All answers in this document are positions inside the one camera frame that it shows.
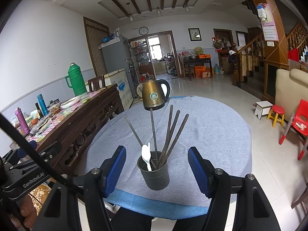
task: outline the pink thermos bottle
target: pink thermos bottle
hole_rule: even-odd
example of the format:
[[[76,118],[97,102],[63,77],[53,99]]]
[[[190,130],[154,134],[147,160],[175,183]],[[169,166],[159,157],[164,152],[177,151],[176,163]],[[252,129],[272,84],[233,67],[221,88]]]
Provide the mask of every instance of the pink thermos bottle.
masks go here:
[[[27,135],[30,132],[30,129],[19,107],[16,108],[15,115],[17,116],[17,119],[20,123],[21,128],[23,129],[23,132]]]

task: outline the black pants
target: black pants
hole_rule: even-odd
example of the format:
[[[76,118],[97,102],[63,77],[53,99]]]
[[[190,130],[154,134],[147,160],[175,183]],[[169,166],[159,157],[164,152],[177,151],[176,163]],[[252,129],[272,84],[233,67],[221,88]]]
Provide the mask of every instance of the black pants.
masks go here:
[[[177,220],[172,231],[199,231],[201,230],[205,215]],[[111,219],[114,231],[151,231],[153,217],[140,214],[125,208],[120,208]]]

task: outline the gray cup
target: gray cup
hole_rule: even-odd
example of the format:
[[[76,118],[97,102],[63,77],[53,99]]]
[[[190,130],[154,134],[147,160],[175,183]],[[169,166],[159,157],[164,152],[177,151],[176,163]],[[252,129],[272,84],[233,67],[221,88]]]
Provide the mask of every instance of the gray cup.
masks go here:
[[[161,152],[157,151],[157,155],[159,158],[161,155]],[[151,151],[151,159],[156,164],[155,151]],[[160,169],[150,172],[147,170],[147,164],[145,163],[145,161],[142,159],[142,157],[139,157],[137,161],[137,166],[141,171],[141,174],[144,178],[145,183],[150,189],[162,190],[166,186],[168,186],[170,179],[169,179],[169,174],[168,174],[167,162]]]

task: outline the metal bolt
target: metal bolt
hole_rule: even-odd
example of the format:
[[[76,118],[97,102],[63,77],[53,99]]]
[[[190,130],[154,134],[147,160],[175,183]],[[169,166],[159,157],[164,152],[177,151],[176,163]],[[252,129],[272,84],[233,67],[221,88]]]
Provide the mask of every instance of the metal bolt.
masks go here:
[[[98,174],[99,172],[100,172],[100,169],[97,167],[91,170],[91,173],[94,175]]]
[[[247,178],[248,178],[249,180],[253,180],[253,179],[255,178],[255,176],[254,176],[253,174],[248,174],[248,175],[247,175]]]
[[[221,168],[216,168],[214,171],[217,175],[221,175],[223,173],[223,170]]]

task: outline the human hand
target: human hand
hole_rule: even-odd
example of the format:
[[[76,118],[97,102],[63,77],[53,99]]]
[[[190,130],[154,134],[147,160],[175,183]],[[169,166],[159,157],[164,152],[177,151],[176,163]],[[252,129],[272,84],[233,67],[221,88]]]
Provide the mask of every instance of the human hand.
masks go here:
[[[25,227],[32,228],[37,218],[37,212],[36,208],[33,205],[32,199],[29,195],[26,195],[24,197],[23,203],[20,207],[20,213],[22,216],[26,217],[25,221],[23,222]],[[21,226],[21,223],[15,216],[10,215],[10,219],[12,223],[15,225],[15,227],[18,228]]]

